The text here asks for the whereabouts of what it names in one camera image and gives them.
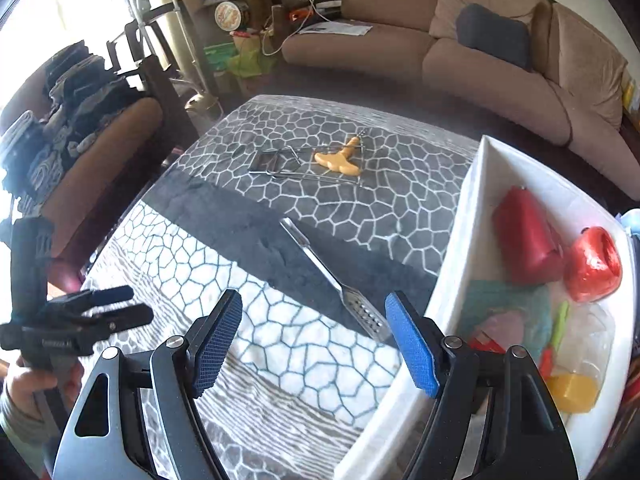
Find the folded clothes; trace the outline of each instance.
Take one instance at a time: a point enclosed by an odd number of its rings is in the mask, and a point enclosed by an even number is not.
[[[66,102],[69,94],[72,94],[75,89],[93,82],[104,72],[104,58],[101,56],[89,56],[60,75],[56,84],[50,90],[49,97],[54,105],[60,104],[63,99]]]
[[[29,168],[33,193],[22,197],[18,202],[18,211],[25,216],[38,215],[40,207],[56,189],[64,174],[60,152],[54,150],[51,145],[43,147]]]
[[[4,190],[15,196],[34,195],[28,179],[28,169],[38,152],[46,145],[42,125],[31,121],[23,125],[19,138],[4,156],[2,167],[6,176],[2,181]]]
[[[69,119],[69,125],[74,131],[71,140],[81,142],[87,135],[99,131],[104,115],[113,114],[131,106],[141,96],[142,94],[137,89],[131,88],[124,78],[107,83],[91,97],[82,101],[76,113]]]
[[[0,137],[0,165],[4,163],[5,157],[14,148],[16,142],[28,127],[36,122],[36,117],[31,110],[24,112],[14,124]]]
[[[7,175],[2,186],[20,197],[25,216],[40,208],[78,157],[122,111],[143,96],[104,58],[89,54],[84,41],[61,50],[45,66],[43,92],[52,109],[42,122],[25,112],[0,139],[0,164]]]
[[[89,49],[84,45],[84,40],[69,45],[53,56],[44,68],[46,82],[43,92],[45,95],[49,95],[49,92],[63,73],[89,56]]]

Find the blue gripper pad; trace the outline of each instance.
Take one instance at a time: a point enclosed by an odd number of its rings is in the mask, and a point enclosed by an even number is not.
[[[241,320],[242,296],[229,289],[220,297],[190,345],[190,350],[196,345],[191,383],[194,398],[215,384]]]
[[[431,322],[433,327],[438,330],[435,323],[421,317],[402,292],[392,292],[386,297],[385,311],[386,320],[391,327],[391,332],[398,343],[398,348],[415,386],[434,399],[440,390],[441,381],[436,370],[439,359],[434,356],[427,340],[438,345],[436,352],[440,352],[440,340],[438,335],[433,337],[428,333],[423,334],[423,331],[418,328],[418,324],[422,326],[425,322]]]

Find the couch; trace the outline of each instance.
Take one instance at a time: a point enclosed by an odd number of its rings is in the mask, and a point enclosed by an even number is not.
[[[527,25],[532,70],[457,42],[455,19],[469,3]],[[372,29],[291,36],[284,59],[446,91],[571,150],[640,200],[637,147],[620,134],[626,60],[571,10],[550,0],[342,0],[341,13]]]
[[[54,225],[49,283],[64,292],[79,290],[82,268],[174,147],[186,149],[198,139],[158,58],[143,59],[138,72],[147,96],[103,130],[40,210]],[[0,134],[25,110],[39,118],[50,111],[44,80],[43,65],[2,110]]]

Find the human hand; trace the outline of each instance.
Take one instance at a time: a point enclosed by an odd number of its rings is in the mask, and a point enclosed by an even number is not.
[[[80,394],[83,374],[84,368],[80,361],[76,361],[69,373],[69,380],[61,388],[69,409],[76,403],[76,399]],[[15,363],[9,366],[4,382],[9,397],[11,397],[16,407],[25,415],[29,415],[36,420],[42,420],[42,416],[36,407],[33,394],[58,386],[58,379],[53,373],[26,367],[22,356],[18,357]]]

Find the white bin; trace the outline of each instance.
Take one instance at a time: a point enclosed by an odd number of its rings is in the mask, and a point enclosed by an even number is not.
[[[483,137],[462,186],[447,254],[425,316],[431,317],[445,335],[455,334],[469,280],[504,278],[500,275],[491,213],[511,186],[526,186],[533,193],[567,244],[585,227],[604,227],[622,261],[620,288],[598,302],[615,322],[600,395],[589,413],[571,415],[565,422],[578,476],[584,479],[604,445],[622,398],[635,321],[636,263],[630,239],[613,216],[540,162],[503,142]],[[414,387],[403,365],[370,423],[336,467],[335,479],[375,480],[394,471],[416,418],[431,405]]]

